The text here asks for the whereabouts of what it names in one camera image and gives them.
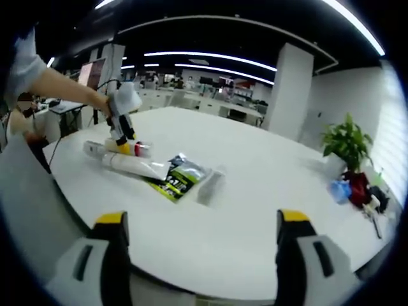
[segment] white sleeve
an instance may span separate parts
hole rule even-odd
[[[8,103],[16,103],[23,92],[27,92],[33,82],[46,70],[47,65],[36,52],[34,30],[26,39],[18,39],[16,56],[11,66],[4,96]]]

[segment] white flower pot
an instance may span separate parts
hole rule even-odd
[[[336,154],[330,154],[324,164],[324,173],[330,180],[337,180],[346,170],[346,163]]]

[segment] green leaves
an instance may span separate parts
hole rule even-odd
[[[361,127],[355,124],[351,115],[347,113],[344,123],[326,126],[326,132],[322,137],[323,156],[336,154],[346,162],[349,170],[358,171],[365,158],[371,160],[367,144],[372,145],[371,137],[363,134]]]

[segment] black and green package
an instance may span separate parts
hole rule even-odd
[[[173,202],[177,202],[188,190],[203,180],[209,170],[187,160],[183,153],[173,159],[166,180],[150,180],[149,184]]]

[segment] potted plant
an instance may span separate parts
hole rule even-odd
[[[360,165],[364,159],[369,159],[368,145],[372,139],[361,131],[361,127],[353,122],[349,113],[344,123],[335,126],[330,124],[323,133],[323,156],[328,156],[326,173],[332,179],[340,177],[345,167],[353,173],[360,172]]]

